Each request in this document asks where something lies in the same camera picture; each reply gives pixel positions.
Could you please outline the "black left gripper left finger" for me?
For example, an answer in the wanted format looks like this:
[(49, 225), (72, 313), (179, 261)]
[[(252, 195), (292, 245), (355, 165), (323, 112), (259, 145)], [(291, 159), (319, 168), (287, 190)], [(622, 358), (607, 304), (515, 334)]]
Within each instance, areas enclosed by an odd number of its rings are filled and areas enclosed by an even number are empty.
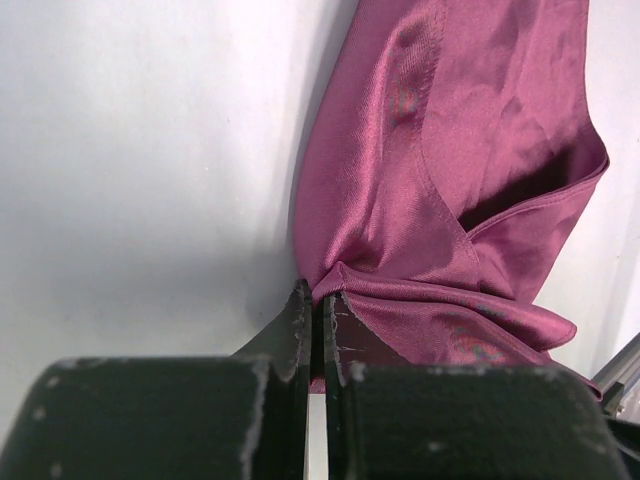
[(304, 479), (312, 301), (229, 356), (76, 357), (49, 366), (1, 451), (5, 479)]

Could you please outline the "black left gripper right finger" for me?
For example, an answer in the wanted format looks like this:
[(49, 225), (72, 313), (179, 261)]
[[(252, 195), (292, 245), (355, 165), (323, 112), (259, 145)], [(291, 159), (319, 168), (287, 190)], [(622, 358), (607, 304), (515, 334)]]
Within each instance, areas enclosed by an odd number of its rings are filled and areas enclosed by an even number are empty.
[(549, 367), (412, 365), (322, 307), (333, 479), (624, 479), (593, 395)]

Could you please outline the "purple cloth napkin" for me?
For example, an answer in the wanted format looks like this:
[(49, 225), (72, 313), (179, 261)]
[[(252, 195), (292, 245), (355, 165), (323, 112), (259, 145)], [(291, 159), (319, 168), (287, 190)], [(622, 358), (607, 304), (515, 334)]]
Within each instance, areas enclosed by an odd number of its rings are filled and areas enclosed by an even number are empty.
[(535, 305), (609, 158), (585, 1), (362, 1), (300, 171), (294, 248), (414, 364), (552, 364)]

